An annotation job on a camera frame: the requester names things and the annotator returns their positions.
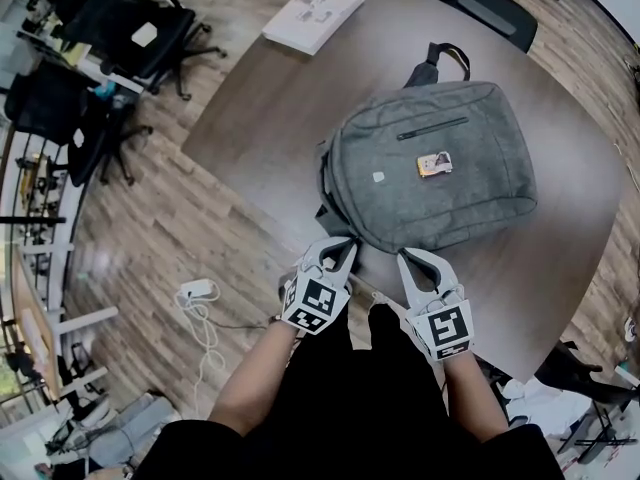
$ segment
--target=backpack strap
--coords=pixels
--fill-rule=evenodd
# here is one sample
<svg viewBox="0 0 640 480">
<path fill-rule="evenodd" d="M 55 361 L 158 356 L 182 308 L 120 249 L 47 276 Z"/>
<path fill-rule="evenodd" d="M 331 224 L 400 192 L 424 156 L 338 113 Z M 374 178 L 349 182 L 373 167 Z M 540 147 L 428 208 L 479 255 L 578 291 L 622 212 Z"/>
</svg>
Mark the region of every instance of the backpack strap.
<svg viewBox="0 0 640 480">
<path fill-rule="evenodd" d="M 405 87 L 416 87 L 419 85 L 437 83 L 438 60 L 440 59 L 440 54 L 443 52 L 460 64 L 460 67 L 464 70 L 463 80 L 465 82 L 468 81 L 471 76 L 471 63 L 469 62 L 469 57 L 467 57 L 460 48 L 451 43 L 429 43 L 427 60 L 418 64 L 413 69 L 413 73 L 411 73 Z"/>
</svg>

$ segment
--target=gray backpack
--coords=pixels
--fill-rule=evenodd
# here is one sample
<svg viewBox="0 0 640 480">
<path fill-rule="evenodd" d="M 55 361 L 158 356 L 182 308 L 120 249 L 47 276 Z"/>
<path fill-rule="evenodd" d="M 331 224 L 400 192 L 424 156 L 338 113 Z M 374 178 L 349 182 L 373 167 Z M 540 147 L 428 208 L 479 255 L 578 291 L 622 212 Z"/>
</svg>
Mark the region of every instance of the gray backpack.
<svg viewBox="0 0 640 480">
<path fill-rule="evenodd" d="M 464 82 L 437 84 L 440 53 Z M 438 249 L 511 224 L 537 203 L 531 159 L 513 110 L 490 82 L 469 82 L 469 60 L 431 44 L 407 85 L 374 96 L 318 146 L 330 235 L 395 253 Z"/>
</svg>

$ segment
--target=black sleeve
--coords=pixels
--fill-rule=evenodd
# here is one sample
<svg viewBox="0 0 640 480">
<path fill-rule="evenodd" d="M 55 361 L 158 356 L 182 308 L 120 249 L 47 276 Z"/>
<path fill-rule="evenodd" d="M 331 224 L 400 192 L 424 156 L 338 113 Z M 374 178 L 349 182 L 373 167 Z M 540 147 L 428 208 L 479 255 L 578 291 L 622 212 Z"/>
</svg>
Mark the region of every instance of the black sleeve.
<svg viewBox="0 0 640 480">
<path fill-rule="evenodd" d="M 523 425 L 480 445 L 480 460 L 493 478 L 563 480 L 562 470 L 538 425 Z"/>
<path fill-rule="evenodd" d="M 133 480 L 203 478 L 237 468 L 242 437 L 220 423 L 184 420 L 169 423 L 133 475 Z"/>
</svg>

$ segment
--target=dark wooden table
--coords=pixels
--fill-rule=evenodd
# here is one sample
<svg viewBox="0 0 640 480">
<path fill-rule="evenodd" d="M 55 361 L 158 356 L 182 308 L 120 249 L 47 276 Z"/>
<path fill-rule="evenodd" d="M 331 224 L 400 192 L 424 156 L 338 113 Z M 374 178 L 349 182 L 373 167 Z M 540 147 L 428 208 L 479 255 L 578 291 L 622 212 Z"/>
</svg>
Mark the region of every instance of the dark wooden table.
<svg viewBox="0 0 640 480">
<path fill-rule="evenodd" d="M 475 352 L 527 380 L 582 300 L 618 209 L 622 166 L 580 104 L 523 52 L 436 0 L 367 0 L 314 56 L 258 38 L 205 109 L 184 152 L 311 243 L 314 147 L 358 103 L 404 85 L 429 42 L 499 84 L 526 138 L 539 193 L 528 221 L 439 252 L 471 302 Z M 440 81 L 462 77 L 442 56 Z M 393 256 L 363 248 L 357 275 L 405 302 Z"/>
</svg>

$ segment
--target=chair base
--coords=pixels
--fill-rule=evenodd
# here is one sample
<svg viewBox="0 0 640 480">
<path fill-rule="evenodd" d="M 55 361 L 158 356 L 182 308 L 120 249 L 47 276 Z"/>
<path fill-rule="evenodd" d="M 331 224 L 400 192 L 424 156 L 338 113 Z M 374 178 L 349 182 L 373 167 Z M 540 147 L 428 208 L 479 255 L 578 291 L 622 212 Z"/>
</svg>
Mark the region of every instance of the chair base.
<svg viewBox="0 0 640 480">
<path fill-rule="evenodd" d="M 118 165 L 120 166 L 120 171 L 124 176 L 127 185 L 131 186 L 135 183 L 134 177 L 131 175 L 129 168 L 127 167 L 127 163 L 125 159 L 122 157 L 122 144 L 129 140 L 134 135 L 139 135 L 141 133 L 146 133 L 147 136 L 153 133 L 153 127 L 140 125 L 132 128 L 126 133 L 120 135 L 116 140 L 113 141 L 113 146 L 107 150 L 104 154 L 104 158 L 102 160 L 102 169 L 100 171 L 100 183 L 103 185 L 109 184 L 109 179 L 107 178 L 107 173 L 109 170 L 109 165 L 111 164 L 111 160 L 115 159 Z"/>
<path fill-rule="evenodd" d="M 167 66 L 163 69 L 159 69 L 156 74 L 153 76 L 151 83 L 147 85 L 147 90 L 153 94 L 154 96 L 159 94 L 160 92 L 160 84 L 162 84 L 170 75 L 173 75 L 176 82 L 176 93 L 180 98 L 184 101 L 191 100 L 191 94 L 184 91 L 184 80 L 182 77 L 182 61 L 189 57 L 195 57 L 196 55 L 204 55 L 205 53 L 217 53 L 221 59 L 227 57 L 226 50 L 218 46 L 212 46 L 209 48 L 201 48 L 190 50 L 187 47 L 189 44 L 196 38 L 196 36 L 200 33 L 204 32 L 206 34 L 211 32 L 211 26 L 205 23 L 199 23 L 196 27 L 187 34 L 187 37 L 184 40 L 183 49 L 178 52 L 178 54 L 167 64 Z"/>
</svg>

